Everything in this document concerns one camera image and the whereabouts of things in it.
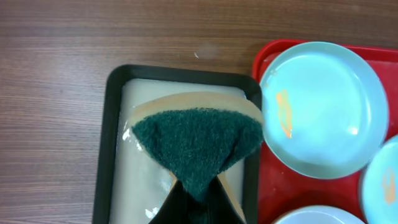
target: dark green fabric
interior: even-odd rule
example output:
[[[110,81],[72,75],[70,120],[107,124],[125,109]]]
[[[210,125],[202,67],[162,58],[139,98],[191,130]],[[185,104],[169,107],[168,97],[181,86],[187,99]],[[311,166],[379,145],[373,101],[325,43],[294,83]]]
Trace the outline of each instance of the dark green fabric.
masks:
[[[204,205],[211,180],[258,149],[263,140],[261,123],[255,119],[204,108],[157,113],[132,131],[149,155]],[[191,211],[192,223],[207,223],[205,211]]]

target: wooden table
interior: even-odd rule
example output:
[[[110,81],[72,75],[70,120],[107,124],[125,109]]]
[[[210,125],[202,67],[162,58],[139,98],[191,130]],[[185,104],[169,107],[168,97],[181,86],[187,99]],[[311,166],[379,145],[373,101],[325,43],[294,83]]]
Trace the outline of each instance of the wooden table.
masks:
[[[0,223],[91,221],[118,65],[249,75],[271,40],[398,48],[397,23],[396,0],[0,0]]]

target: light blue plate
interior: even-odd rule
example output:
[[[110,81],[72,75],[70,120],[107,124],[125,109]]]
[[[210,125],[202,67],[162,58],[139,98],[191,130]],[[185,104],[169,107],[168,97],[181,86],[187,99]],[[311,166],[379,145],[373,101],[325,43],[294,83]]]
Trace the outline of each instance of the light blue plate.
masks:
[[[363,176],[361,199],[369,224],[398,223],[397,197],[398,136],[383,146]]]
[[[300,174],[350,175],[368,163],[385,138],[389,115],[383,86],[366,61],[342,46],[296,45],[270,64],[260,86],[264,138]],[[278,104],[277,95],[287,103]]]

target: scrubbing pad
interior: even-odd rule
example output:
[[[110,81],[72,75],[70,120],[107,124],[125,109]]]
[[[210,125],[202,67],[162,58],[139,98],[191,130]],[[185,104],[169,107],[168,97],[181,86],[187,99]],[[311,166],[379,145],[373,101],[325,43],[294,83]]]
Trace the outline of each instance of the scrubbing pad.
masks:
[[[203,204],[217,174],[260,146],[264,124],[250,101],[207,92],[145,103],[134,110],[130,122],[148,154]]]

